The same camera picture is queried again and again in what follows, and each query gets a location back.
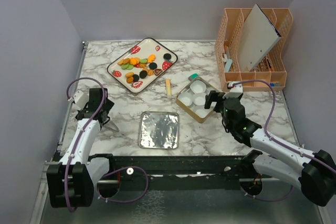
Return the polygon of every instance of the green object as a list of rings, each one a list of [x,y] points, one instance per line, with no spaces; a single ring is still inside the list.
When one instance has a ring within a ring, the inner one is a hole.
[[[121,65],[121,68],[122,68],[122,69],[126,69],[126,68],[128,68],[128,66],[129,66],[128,63],[127,63],[127,64],[123,64],[123,65]]]
[[[192,81],[192,80],[194,80],[197,76],[198,76],[198,74],[193,73],[191,76],[188,77],[188,80],[189,80],[189,81]]]

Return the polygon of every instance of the table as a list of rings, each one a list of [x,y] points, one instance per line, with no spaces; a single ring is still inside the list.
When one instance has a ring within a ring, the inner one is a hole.
[[[182,110],[175,99],[166,97],[165,79],[171,79],[172,93],[177,94],[188,84],[188,77],[199,74],[211,85],[220,89],[214,41],[169,41],[160,40],[164,46],[178,55],[178,61],[162,77],[148,86],[142,93],[133,95],[107,73],[107,66],[115,61],[138,41],[92,41],[83,62],[81,77],[93,77],[108,89],[109,99],[115,105],[110,111],[112,121],[120,129],[111,131],[113,126],[106,124],[95,142],[91,153],[112,153],[113,155],[245,155],[251,148],[238,143],[225,133],[221,117],[213,113],[203,124],[197,123]],[[79,82],[78,88],[88,92],[97,85],[88,80]],[[256,123],[264,125],[269,114],[272,97],[270,92],[246,92],[241,100],[246,115]],[[179,146],[174,150],[143,149],[138,146],[140,115],[143,111],[170,111],[180,116]],[[75,134],[77,111],[72,110],[61,149],[64,155]],[[286,111],[284,97],[277,92],[276,107],[269,124],[269,131],[288,142],[298,144],[294,138]]]

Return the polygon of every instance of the strawberry print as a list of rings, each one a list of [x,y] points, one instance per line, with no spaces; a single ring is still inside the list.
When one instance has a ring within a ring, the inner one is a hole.
[[[168,61],[168,60],[165,60],[163,63],[162,63],[162,70],[167,70],[168,68],[170,68],[170,66],[172,65],[173,63]]]
[[[138,89],[142,85],[143,81],[136,81],[131,84],[131,87],[134,89]]]
[[[135,55],[137,52],[140,51],[140,49],[141,49],[140,47],[135,46],[130,50],[130,54]]]
[[[114,70],[112,72],[112,75],[115,76],[115,77],[121,77],[121,72],[117,71],[117,70]]]

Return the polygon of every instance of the metal frame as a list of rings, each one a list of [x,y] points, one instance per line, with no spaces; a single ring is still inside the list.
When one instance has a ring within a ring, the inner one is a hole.
[[[84,59],[85,59],[85,55],[86,55],[86,52],[87,52],[87,48],[88,48],[88,42],[83,41],[83,51],[82,51],[82,55],[81,55],[81,59],[80,59],[79,68],[78,68],[78,71],[76,73],[76,78],[80,77],[82,66],[83,66]],[[299,144],[299,141],[298,141],[298,138],[297,138],[297,135],[296,135],[296,131],[295,131],[295,127],[292,123],[292,120],[291,120],[291,117],[290,117],[290,114],[289,114],[289,111],[288,111],[288,108],[287,108],[286,97],[285,97],[283,92],[281,92],[281,97],[283,99],[283,103],[284,103],[285,108],[286,108],[287,116],[288,116],[288,119],[289,119],[291,129],[293,131],[294,138],[295,138],[296,142]],[[72,106],[72,104],[70,103],[68,105],[65,120],[64,120],[64,123],[63,123],[63,126],[62,126],[61,134],[60,134],[60,137],[59,137],[59,142],[57,144],[57,149],[56,149],[56,152],[55,152],[56,155],[54,156],[54,158],[56,158],[56,159],[57,159],[57,155],[59,155],[59,153],[61,151],[61,147],[62,147],[62,144],[63,144],[64,134],[65,134],[65,131],[66,131],[67,123],[68,123],[70,112],[71,112],[71,106]],[[57,164],[57,163],[58,162],[45,162],[45,165],[44,165],[44,168],[43,168],[43,173],[42,173],[42,176],[41,176],[39,190],[38,190],[38,193],[37,193],[37,198],[36,198],[35,205],[34,205],[33,214],[32,214],[31,220],[30,220],[30,224],[40,223],[40,221],[41,221],[44,206],[45,206],[45,202],[46,202],[47,195],[48,195],[48,185],[47,185],[47,179],[46,179],[46,171],[47,171],[49,165]],[[240,181],[241,182],[251,181],[251,179],[250,178],[242,178],[242,179],[240,179]],[[103,184],[105,182],[108,182],[109,184],[115,184],[116,181],[114,181],[114,180],[113,181],[112,180],[111,181],[104,180],[104,181],[99,181],[99,184]],[[326,207],[318,207],[318,211],[321,215],[321,219],[322,219],[324,224],[331,224],[332,223]]]

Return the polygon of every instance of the marble surface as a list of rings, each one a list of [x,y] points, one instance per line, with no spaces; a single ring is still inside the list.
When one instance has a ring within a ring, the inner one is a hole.
[[[138,41],[93,41],[88,45],[81,77],[93,77],[107,89],[109,99],[115,103],[110,111],[112,121],[120,132],[111,131],[106,124],[93,143],[90,155],[112,153],[113,155],[245,155],[251,149],[238,143],[225,133],[221,117],[213,113],[203,124],[197,123],[165,93],[165,78],[171,79],[172,93],[177,94],[188,84],[188,76],[198,73],[214,87],[220,89],[214,52],[214,41],[160,41],[178,55],[178,61],[163,76],[138,95],[131,94],[107,73],[107,66]],[[92,81],[79,82],[78,88],[88,92],[96,87]],[[245,92],[241,100],[247,116],[264,126],[269,114],[272,97],[270,92]],[[140,115],[143,111],[170,111],[180,115],[179,146],[174,150],[143,149],[138,146]],[[64,135],[61,153],[67,150],[75,134],[76,111],[72,110]],[[269,131],[295,143],[284,101],[277,92],[276,107],[269,124]]]

